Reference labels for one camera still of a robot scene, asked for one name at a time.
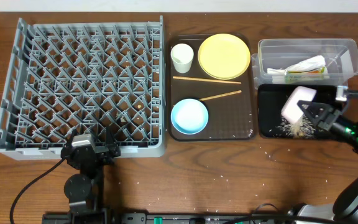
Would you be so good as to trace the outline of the yellow plate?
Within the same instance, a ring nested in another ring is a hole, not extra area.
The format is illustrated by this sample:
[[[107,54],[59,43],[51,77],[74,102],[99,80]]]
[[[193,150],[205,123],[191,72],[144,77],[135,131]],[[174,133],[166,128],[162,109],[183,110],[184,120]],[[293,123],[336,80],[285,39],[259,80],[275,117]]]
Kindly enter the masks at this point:
[[[235,35],[214,34],[201,43],[198,62],[209,76],[218,80],[232,80],[248,69],[250,50]]]

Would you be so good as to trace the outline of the pink bowl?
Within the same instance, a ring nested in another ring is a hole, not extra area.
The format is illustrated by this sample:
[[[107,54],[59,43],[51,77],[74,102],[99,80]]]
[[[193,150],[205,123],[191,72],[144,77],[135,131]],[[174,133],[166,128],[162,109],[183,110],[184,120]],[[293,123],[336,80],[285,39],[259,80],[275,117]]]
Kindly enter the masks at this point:
[[[303,116],[303,111],[298,106],[299,101],[313,101],[316,95],[316,90],[304,86],[296,87],[286,103],[284,104],[281,115],[290,123],[295,124]]]

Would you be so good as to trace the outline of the light blue bowl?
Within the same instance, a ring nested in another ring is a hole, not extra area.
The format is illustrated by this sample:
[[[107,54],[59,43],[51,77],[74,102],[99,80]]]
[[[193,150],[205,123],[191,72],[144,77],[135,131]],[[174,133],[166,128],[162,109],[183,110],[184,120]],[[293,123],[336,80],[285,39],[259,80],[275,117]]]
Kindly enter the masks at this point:
[[[209,121],[207,107],[196,99],[183,99],[176,103],[170,113],[173,127],[182,134],[200,133]]]

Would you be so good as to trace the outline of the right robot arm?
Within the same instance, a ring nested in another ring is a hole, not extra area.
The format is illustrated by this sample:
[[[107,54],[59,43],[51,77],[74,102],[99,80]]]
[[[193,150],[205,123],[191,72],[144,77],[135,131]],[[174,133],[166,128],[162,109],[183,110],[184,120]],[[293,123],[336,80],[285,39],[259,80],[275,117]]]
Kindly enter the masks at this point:
[[[348,120],[342,111],[326,103],[300,100],[297,105],[316,129],[351,145],[358,154],[358,122]],[[321,223],[358,223],[358,178],[339,194],[332,205],[312,206],[301,203],[288,211],[288,214],[298,217],[293,223],[316,223],[317,220]]]

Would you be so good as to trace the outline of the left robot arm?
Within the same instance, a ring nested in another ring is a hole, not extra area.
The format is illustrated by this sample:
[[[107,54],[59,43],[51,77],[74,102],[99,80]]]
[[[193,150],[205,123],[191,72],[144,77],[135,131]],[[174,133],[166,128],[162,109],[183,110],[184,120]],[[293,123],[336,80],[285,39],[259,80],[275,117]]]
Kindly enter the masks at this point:
[[[73,131],[61,150],[61,158],[79,171],[64,185],[70,211],[75,214],[95,212],[103,206],[103,167],[113,165],[121,150],[109,128],[105,129],[105,143],[96,147],[91,134],[78,135]]]

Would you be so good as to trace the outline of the white paper cup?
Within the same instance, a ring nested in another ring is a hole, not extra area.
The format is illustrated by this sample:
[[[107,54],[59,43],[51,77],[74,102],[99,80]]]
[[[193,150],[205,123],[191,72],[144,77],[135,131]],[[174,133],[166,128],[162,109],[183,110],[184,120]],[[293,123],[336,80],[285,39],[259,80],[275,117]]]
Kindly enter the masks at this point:
[[[191,68],[194,51],[187,44],[176,44],[171,49],[170,57],[175,70],[179,73],[186,73]]]

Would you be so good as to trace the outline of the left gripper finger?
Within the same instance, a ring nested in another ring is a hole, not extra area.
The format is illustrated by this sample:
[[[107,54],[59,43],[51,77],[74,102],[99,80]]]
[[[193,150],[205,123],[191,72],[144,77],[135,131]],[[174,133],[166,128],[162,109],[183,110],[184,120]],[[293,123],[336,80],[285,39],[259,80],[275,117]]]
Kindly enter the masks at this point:
[[[66,147],[67,148],[71,148],[72,147],[72,142],[73,142],[73,138],[76,136],[76,129],[74,129],[71,134],[70,134],[70,138],[68,139],[67,143],[66,143]]]
[[[105,138],[105,147],[108,149],[108,152],[112,157],[119,157],[121,155],[121,150],[114,138],[113,133],[111,132],[110,127],[106,127],[106,138]]]

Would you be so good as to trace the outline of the green orange snack wrapper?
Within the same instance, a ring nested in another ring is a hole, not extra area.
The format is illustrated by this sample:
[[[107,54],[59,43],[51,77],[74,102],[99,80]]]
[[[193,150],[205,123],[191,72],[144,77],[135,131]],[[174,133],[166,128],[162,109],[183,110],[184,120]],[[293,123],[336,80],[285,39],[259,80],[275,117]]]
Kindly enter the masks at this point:
[[[268,68],[267,74],[272,76],[273,84],[292,84],[329,78],[326,62],[322,55],[303,60],[285,69]]]

